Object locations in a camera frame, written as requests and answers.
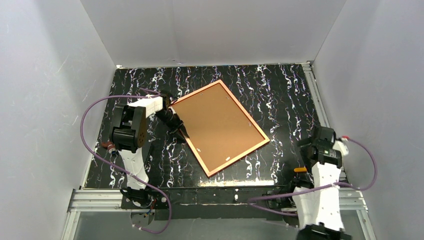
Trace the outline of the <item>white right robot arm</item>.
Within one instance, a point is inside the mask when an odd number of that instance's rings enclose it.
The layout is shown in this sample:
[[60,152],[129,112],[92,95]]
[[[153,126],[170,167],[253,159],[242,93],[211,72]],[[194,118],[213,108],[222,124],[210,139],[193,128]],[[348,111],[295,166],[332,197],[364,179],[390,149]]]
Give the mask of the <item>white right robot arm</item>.
[[343,157],[349,151],[329,127],[315,126],[297,145],[313,182],[295,184],[292,200],[299,221],[298,240],[350,240],[340,214],[339,182]]

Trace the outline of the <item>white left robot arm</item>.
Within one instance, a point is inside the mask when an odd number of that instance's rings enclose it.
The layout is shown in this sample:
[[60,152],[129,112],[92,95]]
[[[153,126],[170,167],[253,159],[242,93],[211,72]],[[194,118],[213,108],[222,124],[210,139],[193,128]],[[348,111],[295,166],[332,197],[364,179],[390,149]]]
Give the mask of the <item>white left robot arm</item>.
[[121,156],[127,173],[127,188],[145,190],[149,177],[145,160],[151,148],[147,140],[147,119],[156,116],[168,127],[168,134],[186,141],[189,137],[183,120],[178,116],[172,103],[176,98],[167,91],[159,96],[147,95],[129,104],[116,104],[112,114],[109,141]]

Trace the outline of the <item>yellow handled screwdriver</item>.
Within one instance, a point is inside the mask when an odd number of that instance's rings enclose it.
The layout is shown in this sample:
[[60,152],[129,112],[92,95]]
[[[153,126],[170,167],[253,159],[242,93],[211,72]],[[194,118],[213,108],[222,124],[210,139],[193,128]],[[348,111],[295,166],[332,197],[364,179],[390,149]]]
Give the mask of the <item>yellow handled screwdriver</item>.
[[297,167],[293,170],[295,173],[306,173],[308,169],[306,167]]

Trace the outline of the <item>red picture frame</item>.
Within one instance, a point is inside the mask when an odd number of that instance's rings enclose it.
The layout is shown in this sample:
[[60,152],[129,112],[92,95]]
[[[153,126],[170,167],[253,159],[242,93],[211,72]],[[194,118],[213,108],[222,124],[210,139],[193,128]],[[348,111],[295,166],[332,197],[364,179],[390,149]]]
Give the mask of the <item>red picture frame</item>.
[[171,106],[184,122],[186,142],[209,178],[270,141],[222,80]]

